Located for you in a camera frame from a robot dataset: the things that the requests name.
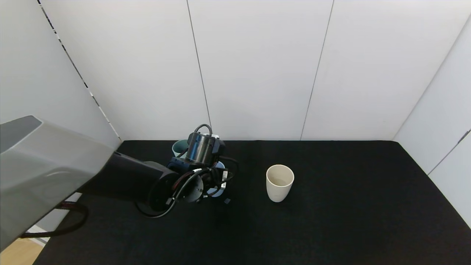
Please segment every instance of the black cable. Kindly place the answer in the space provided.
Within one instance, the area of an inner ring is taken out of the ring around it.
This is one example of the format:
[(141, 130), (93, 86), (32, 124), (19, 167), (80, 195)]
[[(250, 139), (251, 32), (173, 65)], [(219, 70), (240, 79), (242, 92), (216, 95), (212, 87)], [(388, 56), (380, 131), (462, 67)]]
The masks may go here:
[(230, 172), (229, 172), (228, 174), (230, 175), (230, 177), (228, 177), (228, 178), (226, 178), (225, 180), (223, 180), (223, 181), (219, 182), (218, 184), (216, 184), (216, 187), (218, 187), (218, 188), (217, 188), (215, 191), (213, 191), (213, 192), (211, 192), (211, 193), (209, 193), (209, 194), (206, 193), (206, 195), (207, 195), (208, 197), (211, 197), (211, 196), (213, 196), (214, 194), (218, 193), (218, 191), (221, 190), (221, 185), (222, 185), (223, 183), (226, 183), (226, 182), (230, 181), (232, 178), (234, 178), (234, 174), (232, 174), (232, 173), (230, 173)]
[(54, 237), (54, 236), (60, 236), (60, 235), (73, 232), (83, 226), (83, 224), (87, 221), (88, 214), (89, 214), (89, 210), (85, 205), (82, 205), (80, 203), (73, 202), (73, 201), (63, 201), (59, 205), (57, 205), (55, 209), (76, 211), (76, 212), (81, 213), (83, 217), (79, 222), (63, 229), (54, 230), (51, 232), (39, 232), (39, 233), (25, 232), (20, 236), (20, 238)]
[(177, 156), (177, 158), (181, 157), (183, 154), (185, 154), (186, 152), (188, 151), (188, 148), (186, 148), (185, 150), (183, 150), (183, 152), (179, 153), (179, 155)]
[(202, 127), (206, 127), (209, 129), (209, 136), (212, 136), (212, 129), (211, 129), (211, 126), (207, 125), (207, 124), (202, 124), (200, 126), (198, 126), (196, 129), (195, 129), (195, 133), (198, 132), (199, 129), (201, 129)]
[(233, 158), (230, 158), (230, 157), (219, 157), (219, 159), (222, 159), (222, 160), (228, 160), (228, 161), (231, 161), (235, 164), (235, 167), (236, 167), (236, 172), (233, 173), (233, 177), (236, 175), (236, 173), (239, 173), (239, 161), (233, 159)]
[(163, 217), (165, 215), (167, 215), (172, 209), (173, 207), (175, 206), (175, 203), (176, 201), (180, 198), (180, 194), (182, 193), (182, 191), (186, 188), (186, 186), (194, 179), (196, 178), (197, 176), (203, 174), (203, 173), (206, 173), (209, 171), (209, 168), (204, 168), (204, 169), (201, 169), (201, 170), (198, 170), (196, 171), (195, 173), (193, 173), (193, 175), (191, 175), (191, 177), (189, 177), (187, 179), (187, 181), (185, 181), (185, 183), (182, 185), (181, 189), (179, 190), (175, 190), (173, 195), (172, 195), (172, 201), (171, 201), (171, 204), (169, 206), (169, 208), (167, 210), (165, 210), (163, 213), (161, 214), (158, 214), (158, 215), (151, 215), (151, 214), (148, 214), (146, 212), (144, 212), (140, 207), (139, 205), (137, 204), (137, 202), (134, 202), (134, 206), (136, 206), (137, 210), (142, 213), (142, 215), (144, 215), (145, 217), (147, 218), (160, 218), (160, 217)]

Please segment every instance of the white cup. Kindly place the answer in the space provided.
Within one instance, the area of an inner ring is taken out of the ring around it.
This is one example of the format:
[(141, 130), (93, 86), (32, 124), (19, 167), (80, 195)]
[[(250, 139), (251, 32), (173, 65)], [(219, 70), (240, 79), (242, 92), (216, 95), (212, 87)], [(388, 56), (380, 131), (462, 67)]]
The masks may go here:
[(267, 193), (270, 200), (280, 202), (290, 192), (294, 181), (293, 171), (284, 165), (273, 165), (267, 170)]

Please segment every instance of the white wall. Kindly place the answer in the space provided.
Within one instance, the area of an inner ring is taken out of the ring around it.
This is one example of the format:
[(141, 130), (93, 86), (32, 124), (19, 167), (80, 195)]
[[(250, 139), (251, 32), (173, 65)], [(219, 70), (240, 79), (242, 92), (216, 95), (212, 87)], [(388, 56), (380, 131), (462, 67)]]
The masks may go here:
[(453, 149), (429, 177), (471, 228), (471, 134)]
[(183, 139), (209, 123), (185, 0), (41, 2), (123, 140)]
[(471, 19), (395, 141), (429, 173), (471, 128)]
[[(34, 115), (118, 148), (38, 2), (0, 2), (0, 41), (0, 123)], [(55, 229), (65, 214), (52, 212), (40, 227)]]
[(43, 0), (124, 140), (208, 122), (226, 140), (297, 140), (304, 122), (303, 140), (391, 140), (471, 1), (336, 0), (329, 19), (331, 4)]
[(471, 12), (471, 1), (336, 0), (303, 140), (391, 140)]
[(188, 3), (214, 131), (299, 140), (332, 0)]

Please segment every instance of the wall seam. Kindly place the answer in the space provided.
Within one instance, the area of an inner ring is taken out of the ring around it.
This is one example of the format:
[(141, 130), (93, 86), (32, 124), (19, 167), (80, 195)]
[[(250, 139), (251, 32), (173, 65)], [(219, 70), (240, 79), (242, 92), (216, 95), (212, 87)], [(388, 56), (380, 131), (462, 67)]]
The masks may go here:
[(304, 116), (304, 123), (302, 124), (301, 136), (299, 137), (300, 141), (302, 139), (302, 134), (304, 133), (304, 126), (306, 125), (306, 120), (308, 118), (309, 106), (311, 105), (312, 93), (314, 91), (314, 85), (316, 84), (317, 73), (319, 72), (319, 66), (321, 64), (322, 52), (324, 51), (325, 39), (327, 38), (327, 32), (329, 31), (330, 18), (332, 17), (332, 10), (333, 10), (334, 3), (335, 3), (335, 0), (332, 0), (332, 6), (330, 7), (329, 20), (327, 21), (327, 27), (325, 28), (324, 41), (322, 42), (321, 53), (319, 54), (319, 61), (317, 62), (316, 74), (314, 75), (314, 82), (312, 83), (311, 95), (309, 97), (309, 102), (308, 102), (308, 109), (306, 110), (306, 116)]
[(208, 99), (206, 98), (206, 89), (204, 88), (203, 73), (201, 72), (200, 57), (198, 55), (198, 48), (196, 47), (195, 31), (193, 30), (193, 21), (191, 20), (190, 4), (188, 3), (188, 0), (187, 0), (187, 8), (188, 8), (188, 16), (190, 17), (190, 25), (191, 25), (191, 33), (193, 34), (193, 42), (195, 43), (196, 59), (198, 60), (198, 68), (200, 70), (201, 85), (203, 86), (204, 101), (206, 102), (206, 110), (208, 111), (209, 126), (211, 126), (212, 128), (211, 116), (209, 114)]

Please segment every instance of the wall panel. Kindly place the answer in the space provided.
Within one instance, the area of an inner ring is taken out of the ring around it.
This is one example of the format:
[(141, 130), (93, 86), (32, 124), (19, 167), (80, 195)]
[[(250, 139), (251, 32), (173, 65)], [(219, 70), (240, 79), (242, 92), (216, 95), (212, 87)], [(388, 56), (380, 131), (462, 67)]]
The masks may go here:
[(336, 0), (302, 139), (391, 140), (470, 12), (467, 0)]
[(214, 131), (299, 140), (332, 1), (188, 3)]
[(186, 138), (209, 122), (186, 1), (41, 2), (123, 140)]

